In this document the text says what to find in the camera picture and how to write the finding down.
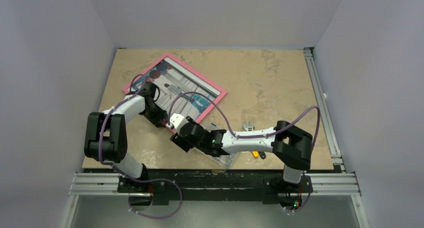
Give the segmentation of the yellow handled screwdriver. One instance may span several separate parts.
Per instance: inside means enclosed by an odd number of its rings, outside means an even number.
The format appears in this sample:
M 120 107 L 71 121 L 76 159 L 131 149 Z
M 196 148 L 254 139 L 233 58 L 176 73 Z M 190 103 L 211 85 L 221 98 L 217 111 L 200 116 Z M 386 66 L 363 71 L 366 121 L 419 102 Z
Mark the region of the yellow handled screwdriver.
M 254 158 L 258 158 L 260 156 L 257 151 L 252 151 L 251 153 L 254 156 Z

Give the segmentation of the pink picture frame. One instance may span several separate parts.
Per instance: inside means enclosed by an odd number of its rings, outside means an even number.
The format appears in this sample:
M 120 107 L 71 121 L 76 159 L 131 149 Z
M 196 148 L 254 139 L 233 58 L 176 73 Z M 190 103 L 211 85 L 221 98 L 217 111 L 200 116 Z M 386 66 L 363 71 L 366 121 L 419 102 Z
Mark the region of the pink picture frame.
M 122 89 L 124 93 L 136 91 L 144 80 L 152 82 L 160 90 L 156 104 L 167 111 L 172 107 L 172 113 L 190 116 L 198 123 L 228 93 L 171 54 L 163 55 L 141 73 L 142 77 Z

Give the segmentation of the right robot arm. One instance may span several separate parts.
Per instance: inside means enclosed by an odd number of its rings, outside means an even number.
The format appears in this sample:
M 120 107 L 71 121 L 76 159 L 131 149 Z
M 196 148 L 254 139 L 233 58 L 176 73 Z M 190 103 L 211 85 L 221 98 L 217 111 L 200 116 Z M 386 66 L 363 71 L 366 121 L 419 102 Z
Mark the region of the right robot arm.
M 207 130 L 190 117 L 173 114 L 169 121 L 175 130 L 172 141 L 184 151 L 196 148 L 206 155 L 219 157 L 240 152 L 273 153 L 284 163 L 281 186 L 286 191 L 299 187 L 304 171 L 311 168 L 316 135 L 287 121 L 253 131 Z

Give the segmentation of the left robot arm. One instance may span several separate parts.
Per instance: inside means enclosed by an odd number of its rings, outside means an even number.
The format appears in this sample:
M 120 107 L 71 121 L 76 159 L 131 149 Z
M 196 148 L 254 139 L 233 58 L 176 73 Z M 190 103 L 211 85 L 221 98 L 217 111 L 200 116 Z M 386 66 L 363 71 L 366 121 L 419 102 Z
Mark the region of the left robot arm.
M 136 192 L 147 190 L 149 175 L 146 166 L 128 152 L 126 125 L 141 115 L 155 127 L 163 128 L 167 112 L 156 104 L 159 95 L 159 87 L 146 82 L 137 91 L 130 91 L 117 105 L 103 112 L 92 112 L 87 118 L 85 156 L 130 179 L 129 185 Z

